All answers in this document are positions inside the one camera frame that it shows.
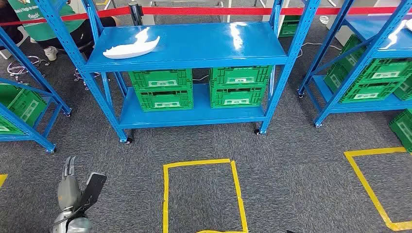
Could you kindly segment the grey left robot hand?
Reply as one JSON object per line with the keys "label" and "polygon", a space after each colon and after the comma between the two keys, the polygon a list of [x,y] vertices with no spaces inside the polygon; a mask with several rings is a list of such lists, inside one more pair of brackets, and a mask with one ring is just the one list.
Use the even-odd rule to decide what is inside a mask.
{"label": "grey left robot hand", "polygon": [[69,156],[66,159],[63,165],[62,179],[58,184],[57,198],[62,211],[71,210],[74,212],[78,208],[77,204],[81,198],[81,190],[75,177],[75,158],[76,156]]}

